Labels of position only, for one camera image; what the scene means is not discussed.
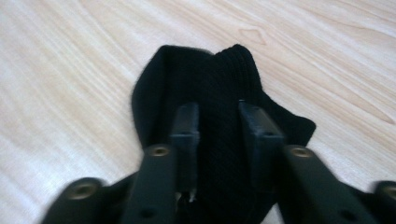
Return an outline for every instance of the ribbed fabric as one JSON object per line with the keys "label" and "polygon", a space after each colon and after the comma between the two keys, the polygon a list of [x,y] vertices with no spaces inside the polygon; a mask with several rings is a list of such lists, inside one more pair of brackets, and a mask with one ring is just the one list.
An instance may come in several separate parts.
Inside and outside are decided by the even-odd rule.
{"label": "ribbed fabric", "polygon": [[238,102],[262,107],[287,136],[305,146],[315,130],[262,91],[250,52],[240,45],[212,55],[164,46],[136,83],[132,106],[143,147],[167,143],[175,112],[196,102],[200,109],[197,201],[179,202],[179,223],[260,223],[275,203],[249,183]]}

